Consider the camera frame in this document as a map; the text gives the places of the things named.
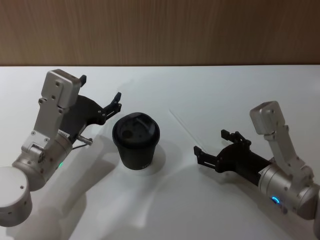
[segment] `wooden panel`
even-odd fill
[[[0,65],[320,64],[318,0],[0,0]]]

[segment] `white tabletop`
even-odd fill
[[[0,67],[0,166],[10,166],[33,129],[47,71]],[[197,165],[193,146],[218,154],[220,130],[240,131],[252,151],[272,157],[249,117],[279,102],[297,154],[320,182],[320,66],[59,67],[87,83],[80,94],[101,106],[122,93],[122,110],[83,135],[50,181],[31,194],[22,224],[0,227],[1,240],[314,240],[313,221],[281,214],[255,186]],[[153,163],[141,171],[120,161],[112,128],[143,112],[160,127]]]

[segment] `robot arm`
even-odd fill
[[[32,210],[30,192],[42,188],[73,149],[88,125],[103,125],[121,110],[121,93],[102,108],[78,95],[86,76],[76,78],[60,69],[49,71],[38,103],[40,110],[21,154],[13,167],[0,167],[0,226],[12,227],[28,218]]]
[[[256,132],[269,142],[274,158],[267,161],[250,151],[251,142],[238,132],[229,134],[222,130],[221,136],[233,144],[217,157],[195,146],[198,163],[218,173],[234,171],[256,185],[284,213],[290,210],[303,219],[315,219],[314,232],[320,239],[320,210],[317,211],[320,187],[313,182],[312,169],[296,155],[279,104],[265,102],[253,108],[250,117]]]

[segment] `blue led light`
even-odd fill
[[[275,197],[275,196],[272,197],[272,200],[275,201],[277,204],[280,203],[279,199],[277,197]]]

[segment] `black lid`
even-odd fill
[[[121,118],[113,127],[113,141],[128,149],[156,146],[160,139],[158,124],[148,115],[134,112]]]

